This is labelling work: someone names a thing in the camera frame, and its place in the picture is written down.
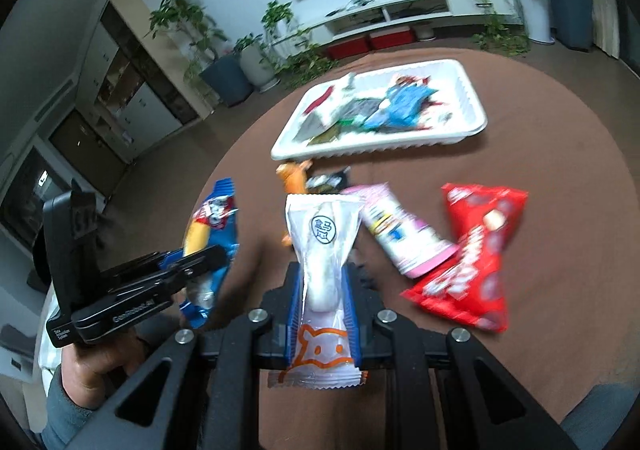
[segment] red box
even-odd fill
[[[369,40],[374,50],[384,50],[415,42],[415,34],[409,26],[396,26],[370,34]]]
[[[366,34],[339,40],[327,47],[327,54],[334,60],[340,60],[353,55],[361,55],[371,51]]]

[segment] tall blue-gray planter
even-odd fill
[[[549,0],[556,37],[571,50],[587,51],[593,43],[593,0]]]
[[[219,58],[200,73],[200,78],[218,93],[227,107],[244,102],[254,92],[254,87],[233,55]]]

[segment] white plastic tray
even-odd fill
[[[356,75],[357,93],[366,96],[384,96],[391,78],[396,73],[431,77],[429,86],[438,92],[432,100],[443,102],[453,116],[446,125],[438,125],[430,130],[405,131],[401,133],[347,133],[338,140],[319,145],[307,145],[308,141],[294,141],[303,111],[311,102],[335,84],[336,81],[318,84],[305,93],[289,121],[285,125],[278,140],[271,150],[271,158],[309,159],[314,157],[340,156],[342,154],[363,153],[399,147],[415,147],[417,145],[434,145],[436,143],[458,143],[468,136],[478,134],[487,124],[484,108],[471,85],[462,65],[453,59],[431,60],[404,66],[378,69]]]

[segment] metal bolt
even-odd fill
[[[456,327],[451,332],[451,336],[456,342],[466,342],[471,338],[471,333],[463,327]]]
[[[378,311],[378,320],[383,324],[391,324],[391,322],[398,320],[398,313],[392,309],[382,309]]]
[[[267,317],[269,316],[269,314],[264,310],[264,309],[252,309],[249,312],[249,320],[251,320],[251,322],[262,322],[263,320],[267,320]]]
[[[175,341],[178,344],[188,344],[191,340],[193,340],[193,331],[191,329],[180,329],[175,334]]]

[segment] brown table surface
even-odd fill
[[[476,332],[514,376],[561,420],[614,364],[638,304],[640,212],[623,157],[591,110],[551,77],[517,61],[471,50],[376,53],[322,80],[424,60],[459,60],[488,116],[479,135],[456,145],[334,157],[317,172],[350,165],[355,184],[388,181],[404,208],[451,238],[440,186],[507,185],[530,193],[524,219],[504,253],[510,327]],[[248,311],[284,281],[290,250],[280,245],[286,196],[271,148],[300,101],[297,90],[258,120],[220,161],[213,182],[232,177],[240,249],[223,284],[217,321]],[[411,281],[361,229],[364,255],[385,305],[418,326],[446,332],[399,293]],[[383,377],[347,390],[260,392],[260,441],[269,449],[383,447]]]

